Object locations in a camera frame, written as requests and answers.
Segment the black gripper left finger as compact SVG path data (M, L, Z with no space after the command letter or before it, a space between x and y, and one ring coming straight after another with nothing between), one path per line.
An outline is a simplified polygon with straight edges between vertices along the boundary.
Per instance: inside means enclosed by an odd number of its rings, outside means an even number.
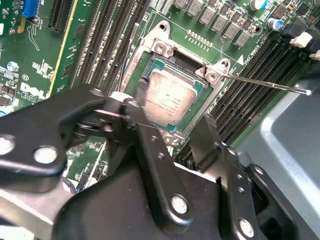
M134 147L155 223L171 234L190 227L195 210L159 130L136 99L117 100L89 85L1 117L1 187L52 191L66 168L67 149L87 136Z

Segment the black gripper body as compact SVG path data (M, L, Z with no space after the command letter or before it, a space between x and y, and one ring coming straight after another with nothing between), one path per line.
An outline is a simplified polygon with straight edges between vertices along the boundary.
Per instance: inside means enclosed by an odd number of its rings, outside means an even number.
M221 207L221 187L201 173L177 165L195 208L193 223L170 235L154 222L139 167L118 170L72 197L57 215L54 240L231 240L233 234Z

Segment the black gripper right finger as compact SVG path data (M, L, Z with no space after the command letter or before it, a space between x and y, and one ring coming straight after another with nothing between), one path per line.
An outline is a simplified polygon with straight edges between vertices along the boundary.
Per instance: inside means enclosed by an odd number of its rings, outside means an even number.
M228 240L297 240L299 219L262 168L243 166L222 142L213 118L203 116L189 140L194 170L219 186L219 231Z

